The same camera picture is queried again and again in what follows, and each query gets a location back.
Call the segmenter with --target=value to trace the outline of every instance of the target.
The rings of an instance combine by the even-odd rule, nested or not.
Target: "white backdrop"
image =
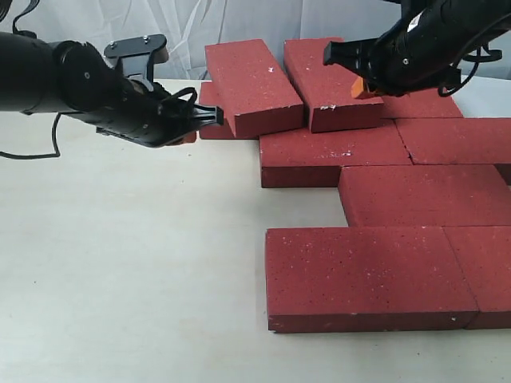
[[[0,30],[10,30],[28,2],[14,0]],[[171,59],[158,65],[156,76],[197,79],[205,74],[208,44],[262,38],[282,61],[285,39],[373,38],[399,16],[398,5],[381,0],[41,0],[19,27],[45,41],[89,41],[100,52],[112,40],[161,33]],[[509,78],[511,34],[491,46],[504,50],[504,60],[483,64],[477,74]]]

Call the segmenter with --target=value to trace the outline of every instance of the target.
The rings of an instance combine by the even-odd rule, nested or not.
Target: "white label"
[[[410,32],[416,26],[418,26],[418,22],[421,20],[421,16],[423,13],[424,13],[424,11],[422,11],[420,14],[418,14],[417,16],[414,17],[414,19],[410,22],[410,25],[408,26],[407,32]]]

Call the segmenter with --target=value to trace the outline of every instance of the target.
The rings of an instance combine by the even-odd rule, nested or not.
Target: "table surface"
[[[455,99],[511,116],[510,91]],[[52,119],[0,113],[0,150],[48,152]],[[256,142],[58,138],[61,159],[0,159],[0,382],[511,381],[508,330],[268,332],[265,230],[347,224],[335,189],[261,189]]]

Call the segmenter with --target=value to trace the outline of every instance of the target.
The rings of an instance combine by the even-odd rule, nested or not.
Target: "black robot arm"
[[[90,44],[0,33],[0,110],[60,113],[150,148],[223,124],[222,109],[196,104],[194,88],[170,94],[154,82],[153,66],[168,60],[166,42],[160,34],[112,42],[107,65]]]
[[[449,96],[480,63],[502,58],[500,50],[489,49],[489,42],[511,28],[511,0],[386,1],[402,8],[401,19],[390,30],[379,38],[333,41],[325,49],[325,65],[342,65],[363,79],[354,97],[402,96],[431,88]],[[469,55],[474,50],[477,55]],[[463,82],[461,60],[474,63]]]

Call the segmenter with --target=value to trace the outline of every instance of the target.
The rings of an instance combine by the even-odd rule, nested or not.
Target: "metal bracket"
[[[152,92],[154,65],[168,61],[166,45],[167,38],[163,34],[152,34],[112,41],[103,54],[124,77],[138,81]]]

